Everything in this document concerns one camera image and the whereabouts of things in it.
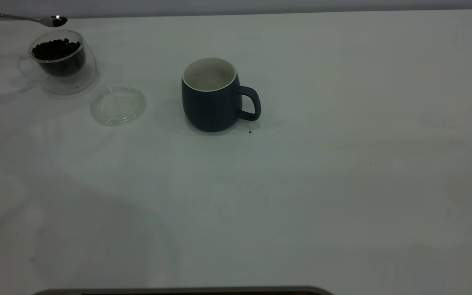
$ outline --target glass cup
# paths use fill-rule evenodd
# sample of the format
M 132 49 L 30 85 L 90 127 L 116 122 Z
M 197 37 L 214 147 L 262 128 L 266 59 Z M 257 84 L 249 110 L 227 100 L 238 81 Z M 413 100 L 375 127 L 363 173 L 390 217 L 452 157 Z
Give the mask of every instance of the glass cup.
M 58 59 L 42 60 L 34 56 L 33 50 L 37 45 L 58 39 L 68 39 L 69 42 L 79 42 L 80 45 L 76 51 Z M 28 48 L 28 56 L 18 58 L 17 69 L 30 80 L 40 81 L 52 92 L 71 94 L 92 83 L 96 75 L 96 61 L 83 36 L 70 30 L 58 30 L 32 42 Z

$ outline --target metal spoon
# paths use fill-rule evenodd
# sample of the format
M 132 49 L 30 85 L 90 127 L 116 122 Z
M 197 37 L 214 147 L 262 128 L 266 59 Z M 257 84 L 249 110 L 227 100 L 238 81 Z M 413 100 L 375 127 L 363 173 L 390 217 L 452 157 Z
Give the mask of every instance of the metal spoon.
M 53 15 L 53 16 L 44 17 L 42 19 L 35 19 L 35 18 L 30 18 L 30 17 L 23 17 L 23 16 L 0 13 L 0 18 L 31 20 L 32 22 L 40 23 L 47 27 L 59 27 L 59 26 L 64 25 L 68 21 L 66 17 L 61 16 L 61 15 Z

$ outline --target white tabletop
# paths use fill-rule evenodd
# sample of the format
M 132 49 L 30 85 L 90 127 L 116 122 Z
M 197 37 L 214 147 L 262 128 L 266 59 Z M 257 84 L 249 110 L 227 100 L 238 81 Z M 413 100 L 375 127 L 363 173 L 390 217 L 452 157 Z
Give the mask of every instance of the white tabletop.
M 0 22 L 0 295 L 308 285 L 472 294 L 472 11 L 71 19 L 99 77 L 55 100 Z M 185 120 L 180 74 L 226 58 L 262 116 Z M 148 107 L 90 117 L 107 83 Z M 250 100 L 244 108 L 251 110 Z

